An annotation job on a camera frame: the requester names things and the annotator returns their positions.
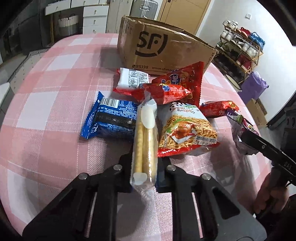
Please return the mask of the purple candy bag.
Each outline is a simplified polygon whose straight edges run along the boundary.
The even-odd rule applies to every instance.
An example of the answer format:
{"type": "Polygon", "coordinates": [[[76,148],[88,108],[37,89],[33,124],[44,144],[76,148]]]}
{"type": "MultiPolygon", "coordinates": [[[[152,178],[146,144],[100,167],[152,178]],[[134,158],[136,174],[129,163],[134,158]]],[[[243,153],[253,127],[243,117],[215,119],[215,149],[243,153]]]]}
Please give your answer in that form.
{"type": "Polygon", "coordinates": [[[245,131],[250,131],[256,135],[259,135],[254,126],[246,118],[243,117],[240,111],[229,108],[226,111],[226,116],[229,120],[229,123],[231,124],[232,137],[238,152],[243,155],[256,155],[258,151],[248,146],[241,140],[241,135],[245,131]]]}

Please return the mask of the clear wafer stick pack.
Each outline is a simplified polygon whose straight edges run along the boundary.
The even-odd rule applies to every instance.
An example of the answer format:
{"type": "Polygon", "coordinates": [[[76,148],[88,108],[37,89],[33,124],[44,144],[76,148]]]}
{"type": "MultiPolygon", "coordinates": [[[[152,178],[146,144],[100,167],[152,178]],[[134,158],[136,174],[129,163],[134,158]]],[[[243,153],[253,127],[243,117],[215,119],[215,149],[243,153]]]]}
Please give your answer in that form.
{"type": "Polygon", "coordinates": [[[141,195],[153,189],[158,167],[157,103],[145,91],[137,109],[130,184],[141,195]]]}

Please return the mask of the red oreo pack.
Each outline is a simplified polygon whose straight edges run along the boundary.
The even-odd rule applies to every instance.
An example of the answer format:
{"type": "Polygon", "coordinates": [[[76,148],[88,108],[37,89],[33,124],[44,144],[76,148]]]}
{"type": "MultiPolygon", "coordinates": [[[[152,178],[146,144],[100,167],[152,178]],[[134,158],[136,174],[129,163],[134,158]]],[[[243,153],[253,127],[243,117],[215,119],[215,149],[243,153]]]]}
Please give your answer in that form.
{"type": "Polygon", "coordinates": [[[147,83],[141,84],[131,92],[138,102],[150,96],[158,105],[168,104],[183,99],[191,94],[191,90],[178,84],[147,83]]]}
{"type": "Polygon", "coordinates": [[[199,110],[207,118],[225,116],[229,110],[240,112],[239,107],[229,100],[204,102],[200,105],[199,110]]]}

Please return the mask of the shrimp noodle snack bag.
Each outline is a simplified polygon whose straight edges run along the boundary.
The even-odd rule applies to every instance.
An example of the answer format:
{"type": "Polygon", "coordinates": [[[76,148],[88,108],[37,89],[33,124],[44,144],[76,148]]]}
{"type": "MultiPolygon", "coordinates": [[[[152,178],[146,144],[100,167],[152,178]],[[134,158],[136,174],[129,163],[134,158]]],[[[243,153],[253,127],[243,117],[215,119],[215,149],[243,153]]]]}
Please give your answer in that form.
{"type": "Polygon", "coordinates": [[[171,102],[159,107],[162,124],[158,156],[198,156],[220,145],[218,133],[197,106],[171,102]]]}

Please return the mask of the blue oreo cookie pack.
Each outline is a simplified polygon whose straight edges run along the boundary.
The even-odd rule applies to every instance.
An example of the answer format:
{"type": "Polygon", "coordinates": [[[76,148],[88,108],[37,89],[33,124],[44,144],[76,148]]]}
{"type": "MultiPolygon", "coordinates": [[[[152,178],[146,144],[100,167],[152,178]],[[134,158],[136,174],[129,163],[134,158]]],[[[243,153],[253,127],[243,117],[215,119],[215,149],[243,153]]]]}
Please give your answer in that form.
{"type": "Polygon", "coordinates": [[[138,104],[105,97],[101,92],[82,126],[80,136],[85,139],[124,138],[132,140],[137,120],[138,104]]]}

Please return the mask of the large red snack bag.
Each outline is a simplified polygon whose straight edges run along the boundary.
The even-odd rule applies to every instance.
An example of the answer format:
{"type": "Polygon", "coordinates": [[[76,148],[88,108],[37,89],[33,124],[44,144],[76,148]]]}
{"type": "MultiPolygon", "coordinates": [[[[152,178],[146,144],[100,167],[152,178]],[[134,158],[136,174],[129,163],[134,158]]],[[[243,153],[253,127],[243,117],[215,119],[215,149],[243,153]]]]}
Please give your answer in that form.
{"type": "Polygon", "coordinates": [[[201,84],[204,70],[204,62],[200,61],[192,65],[174,70],[165,75],[156,77],[152,83],[165,83],[181,85],[187,90],[191,91],[181,102],[194,104],[199,107],[201,96],[201,84]]]}

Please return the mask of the white red snack pack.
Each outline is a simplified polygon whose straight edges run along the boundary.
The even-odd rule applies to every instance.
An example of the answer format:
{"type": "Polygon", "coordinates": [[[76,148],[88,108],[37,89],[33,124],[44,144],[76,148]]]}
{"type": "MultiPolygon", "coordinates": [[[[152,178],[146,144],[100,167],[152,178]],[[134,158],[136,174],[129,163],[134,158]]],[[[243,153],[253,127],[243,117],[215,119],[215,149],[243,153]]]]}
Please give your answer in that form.
{"type": "Polygon", "coordinates": [[[117,70],[117,73],[119,74],[119,81],[113,91],[118,94],[131,96],[140,84],[149,83],[149,74],[142,71],[121,67],[117,70]]]}

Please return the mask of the purple gift bag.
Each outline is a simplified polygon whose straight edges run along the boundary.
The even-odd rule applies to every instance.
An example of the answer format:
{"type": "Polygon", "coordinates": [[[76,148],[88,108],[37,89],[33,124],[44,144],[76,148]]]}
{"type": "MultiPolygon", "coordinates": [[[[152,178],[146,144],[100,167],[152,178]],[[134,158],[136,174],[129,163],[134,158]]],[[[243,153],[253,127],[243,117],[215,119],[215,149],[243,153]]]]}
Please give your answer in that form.
{"type": "Polygon", "coordinates": [[[255,71],[244,80],[241,85],[241,92],[238,92],[242,101],[247,104],[250,100],[257,100],[263,92],[269,88],[267,82],[255,71]]]}

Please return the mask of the wooden shoe rack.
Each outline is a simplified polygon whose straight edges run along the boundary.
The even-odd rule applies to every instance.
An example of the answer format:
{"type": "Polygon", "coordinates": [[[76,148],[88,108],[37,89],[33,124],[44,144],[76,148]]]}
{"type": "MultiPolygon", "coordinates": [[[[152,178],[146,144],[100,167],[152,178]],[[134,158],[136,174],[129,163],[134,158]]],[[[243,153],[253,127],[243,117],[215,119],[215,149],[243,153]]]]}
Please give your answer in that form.
{"type": "Polygon", "coordinates": [[[258,33],[238,27],[236,21],[225,20],[223,27],[213,64],[223,75],[230,76],[241,85],[258,65],[265,41],[258,33]]]}

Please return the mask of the dotted white rug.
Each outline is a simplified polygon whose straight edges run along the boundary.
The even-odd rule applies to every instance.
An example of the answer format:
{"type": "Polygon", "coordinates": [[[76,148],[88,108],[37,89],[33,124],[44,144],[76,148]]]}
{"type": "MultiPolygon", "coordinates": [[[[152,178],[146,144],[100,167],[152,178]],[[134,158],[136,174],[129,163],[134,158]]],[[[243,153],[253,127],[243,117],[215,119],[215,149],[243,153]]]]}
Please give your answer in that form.
{"type": "Polygon", "coordinates": [[[14,94],[18,92],[26,76],[48,50],[49,48],[30,51],[29,54],[22,60],[22,62],[17,65],[16,70],[8,79],[10,88],[14,94]]]}

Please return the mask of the SF cardboard box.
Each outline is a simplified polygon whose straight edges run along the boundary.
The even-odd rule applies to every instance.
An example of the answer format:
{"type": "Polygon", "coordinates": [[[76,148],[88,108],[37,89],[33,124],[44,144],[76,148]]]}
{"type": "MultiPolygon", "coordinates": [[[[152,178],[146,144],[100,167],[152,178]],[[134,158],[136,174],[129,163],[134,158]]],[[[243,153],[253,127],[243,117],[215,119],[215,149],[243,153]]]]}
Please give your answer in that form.
{"type": "Polygon", "coordinates": [[[207,69],[216,49],[195,35],[163,22],[123,16],[117,49],[123,66],[151,75],[203,62],[207,69]]]}

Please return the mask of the woven laundry basket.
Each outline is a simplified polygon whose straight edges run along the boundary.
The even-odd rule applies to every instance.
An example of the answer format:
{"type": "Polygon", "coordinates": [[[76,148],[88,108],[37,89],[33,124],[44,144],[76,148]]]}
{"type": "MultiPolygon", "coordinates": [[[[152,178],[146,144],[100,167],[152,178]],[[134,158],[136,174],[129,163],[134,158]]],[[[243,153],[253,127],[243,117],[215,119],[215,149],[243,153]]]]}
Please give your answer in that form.
{"type": "Polygon", "coordinates": [[[61,37],[68,37],[79,32],[79,16],[71,15],[58,20],[59,34],[61,37]]]}

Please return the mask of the white drawer desk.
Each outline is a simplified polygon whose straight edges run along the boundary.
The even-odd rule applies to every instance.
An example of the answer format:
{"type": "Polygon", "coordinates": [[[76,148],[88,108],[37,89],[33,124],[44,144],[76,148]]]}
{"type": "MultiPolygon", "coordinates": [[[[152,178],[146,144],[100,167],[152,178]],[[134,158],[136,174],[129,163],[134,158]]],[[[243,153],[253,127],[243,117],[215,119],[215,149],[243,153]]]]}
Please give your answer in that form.
{"type": "Polygon", "coordinates": [[[108,1],[57,1],[48,4],[45,15],[52,15],[61,11],[83,9],[83,34],[105,33],[109,11],[108,1]]]}

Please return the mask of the silver suitcase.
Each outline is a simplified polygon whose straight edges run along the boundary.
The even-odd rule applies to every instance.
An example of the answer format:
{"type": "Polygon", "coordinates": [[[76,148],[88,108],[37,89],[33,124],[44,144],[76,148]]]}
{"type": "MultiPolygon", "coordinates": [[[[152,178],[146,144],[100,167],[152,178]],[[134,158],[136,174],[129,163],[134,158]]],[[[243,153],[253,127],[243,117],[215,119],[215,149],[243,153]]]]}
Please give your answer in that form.
{"type": "Polygon", "coordinates": [[[132,3],[130,16],[154,20],[158,7],[157,1],[136,0],[132,3]]]}

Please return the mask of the beige suitcase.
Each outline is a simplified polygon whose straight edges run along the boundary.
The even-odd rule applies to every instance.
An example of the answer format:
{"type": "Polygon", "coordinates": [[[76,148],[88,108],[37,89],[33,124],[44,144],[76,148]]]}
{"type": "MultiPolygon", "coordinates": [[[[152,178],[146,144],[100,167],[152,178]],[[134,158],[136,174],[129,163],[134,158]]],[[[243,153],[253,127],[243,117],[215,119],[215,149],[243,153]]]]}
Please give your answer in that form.
{"type": "Polygon", "coordinates": [[[106,33],[119,33],[121,18],[129,16],[133,0],[111,0],[106,23],[106,33]]]}

